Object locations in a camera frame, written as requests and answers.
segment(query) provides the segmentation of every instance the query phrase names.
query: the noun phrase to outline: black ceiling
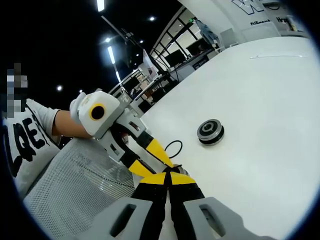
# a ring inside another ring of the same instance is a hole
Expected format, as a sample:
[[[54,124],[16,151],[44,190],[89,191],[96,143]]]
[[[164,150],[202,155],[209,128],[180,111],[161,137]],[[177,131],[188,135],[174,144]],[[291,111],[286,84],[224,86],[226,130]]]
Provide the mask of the black ceiling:
[[[112,45],[116,66],[122,78],[142,63],[142,50],[129,44],[101,18],[117,28],[132,32],[149,52],[182,6],[177,0],[105,0],[98,12],[96,0],[13,1],[7,21],[5,48],[7,68],[21,63],[28,76],[28,96],[41,104],[68,109],[79,90],[110,90],[118,83],[115,70],[106,56],[106,37]],[[149,21],[150,16],[156,20]],[[126,53],[131,64],[126,64]],[[57,92],[57,85],[63,90]]]

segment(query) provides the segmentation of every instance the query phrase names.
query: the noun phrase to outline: white table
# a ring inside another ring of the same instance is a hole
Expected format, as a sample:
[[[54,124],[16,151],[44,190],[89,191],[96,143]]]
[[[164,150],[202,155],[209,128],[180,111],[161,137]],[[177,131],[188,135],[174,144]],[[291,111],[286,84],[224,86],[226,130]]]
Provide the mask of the white table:
[[[220,120],[225,136],[207,147],[197,129],[208,119]],[[274,37],[229,48],[142,120],[164,147],[181,140],[173,162],[257,235],[284,239],[314,202],[320,185],[320,64],[309,39]],[[165,228],[170,236],[172,229]]]

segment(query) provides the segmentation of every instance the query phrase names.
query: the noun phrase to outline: ceiling light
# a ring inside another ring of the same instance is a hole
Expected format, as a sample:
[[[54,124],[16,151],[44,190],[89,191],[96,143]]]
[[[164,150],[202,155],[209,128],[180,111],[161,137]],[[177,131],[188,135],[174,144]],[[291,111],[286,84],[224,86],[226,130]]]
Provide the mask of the ceiling light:
[[[110,59],[111,59],[111,62],[112,64],[115,64],[116,61],[115,61],[115,57],[114,57],[114,52],[112,51],[112,47],[108,47],[108,51],[109,51],[109,55],[110,55]]]
[[[119,81],[119,83],[120,83],[120,82],[121,82],[121,79],[120,79],[120,76],[119,76],[119,72],[116,71],[116,72],[115,72],[115,75],[116,75],[116,77],[118,78],[118,81]]]
[[[105,0],[96,0],[96,5],[98,7],[98,12],[105,9]]]

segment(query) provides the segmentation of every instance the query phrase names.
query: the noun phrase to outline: window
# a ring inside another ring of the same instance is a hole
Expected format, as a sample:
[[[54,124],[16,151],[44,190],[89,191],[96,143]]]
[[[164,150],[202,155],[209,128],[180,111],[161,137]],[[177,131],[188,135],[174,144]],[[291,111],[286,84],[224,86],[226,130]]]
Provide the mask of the window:
[[[190,54],[190,52],[187,50],[187,47],[189,47],[191,44],[193,44],[196,39],[194,36],[191,35],[189,31],[185,31],[180,37],[176,40],[180,46],[183,48],[183,50],[186,52],[186,54]]]
[[[197,39],[202,38],[200,34],[200,29],[196,23],[194,23],[189,29],[196,36]]]
[[[188,9],[186,9],[181,15],[180,15],[180,19],[182,20],[182,22],[184,22],[185,24],[189,23],[189,20],[194,18],[195,15],[193,15]]]
[[[177,33],[183,28],[183,24],[179,21],[176,20],[174,22],[174,24],[170,27],[170,29],[168,30],[168,32],[175,37],[177,35]]]
[[[156,55],[156,58],[157,59],[157,62],[159,63],[159,65],[162,67],[163,70],[167,70],[168,66],[170,66],[168,64],[168,62],[166,61],[166,59],[163,57],[163,55],[159,56],[160,53],[163,52],[164,48],[159,44],[156,48],[155,48],[156,52],[157,52],[157,55]]]
[[[171,37],[166,33],[163,35],[163,38],[161,39],[161,43],[163,44],[163,46],[166,47],[171,40],[172,40]]]

